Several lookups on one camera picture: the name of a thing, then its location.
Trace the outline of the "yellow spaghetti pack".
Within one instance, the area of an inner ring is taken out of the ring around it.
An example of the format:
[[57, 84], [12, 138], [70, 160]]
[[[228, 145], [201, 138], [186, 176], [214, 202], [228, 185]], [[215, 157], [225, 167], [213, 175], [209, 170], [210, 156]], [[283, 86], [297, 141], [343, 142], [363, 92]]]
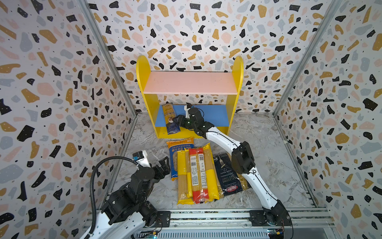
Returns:
[[187, 159], [189, 158], [189, 150], [180, 150], [177, 152], [178, 162], [178, 204], [192, 205], [192, 188], [188, 184]]
[[204, 152], [205, 166], [206, 166], [209, 202], [212, 202], [215, 200], [219, 200], [220, 195], [218, 190], [218, 183], [216, 180], [215, 166], [214, 166], [210, 143], [206, 144], [203, 147], [203, 152]]

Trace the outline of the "red spaghetti pack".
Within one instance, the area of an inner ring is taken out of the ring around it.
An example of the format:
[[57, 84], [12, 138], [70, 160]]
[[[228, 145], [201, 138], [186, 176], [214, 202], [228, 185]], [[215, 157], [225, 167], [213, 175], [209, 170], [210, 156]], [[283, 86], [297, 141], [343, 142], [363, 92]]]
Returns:
[[204, 151], [202, 148], [193, 148], [189, 153], [193, 200], [196, 204], [200, 204], [210, 199]]

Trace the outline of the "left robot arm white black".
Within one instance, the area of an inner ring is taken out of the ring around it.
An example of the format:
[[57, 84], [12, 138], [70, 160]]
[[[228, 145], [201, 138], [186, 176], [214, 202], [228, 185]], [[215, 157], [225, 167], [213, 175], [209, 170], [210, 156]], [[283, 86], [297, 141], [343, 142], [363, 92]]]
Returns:
[[[128, 183], [112, 192], [98, 212], [95, 203], [95, 176], [98, 168], [110, 160], [124, 160], [137, 166]], [[92, 224], [82, 235], [83, 239], [130, 239], [135, 234], [143, 234], [153, 239], [163, 228], [170, 226], [170, 211], [158, 211], [149, 201], [154, 184], [171, 172], [169, 158], [159, 160], [152, 166], [140, 151], [130, 159], [111, 156], [101, 160], [94, 168], [90, 178], [90, 200]]]

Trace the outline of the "blue yellow pasta bag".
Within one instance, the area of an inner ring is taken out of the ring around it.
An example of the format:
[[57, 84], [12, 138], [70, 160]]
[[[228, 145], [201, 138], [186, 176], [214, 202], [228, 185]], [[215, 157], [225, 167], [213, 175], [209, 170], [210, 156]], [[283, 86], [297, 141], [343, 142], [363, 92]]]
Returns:
[[167, 134], [176, 134], [180, 132], [179, 125], [174, 121], [174, 118], [177, 117], [176, 112], [172, 104], [167, 103], [162, 106], [164, 113], [164, 120], [166, 124]]

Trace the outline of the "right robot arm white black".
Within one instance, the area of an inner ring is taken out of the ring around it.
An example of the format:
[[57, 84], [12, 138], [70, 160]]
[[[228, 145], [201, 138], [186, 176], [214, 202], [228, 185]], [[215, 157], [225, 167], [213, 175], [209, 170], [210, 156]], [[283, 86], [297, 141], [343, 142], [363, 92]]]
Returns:
[[270, 226], [291, 226], [291, 217], [282, 202], [271, 192], [259, 174], [248, 142], [239, 142], [221, 132], [215, 125], [205, 121], [201, 111], [185, 107], [186, 114], [172, 119], [178, 126], [188, 129], [231, 154], [232, 169], [241, 174], [260, 199], [264, 218]]

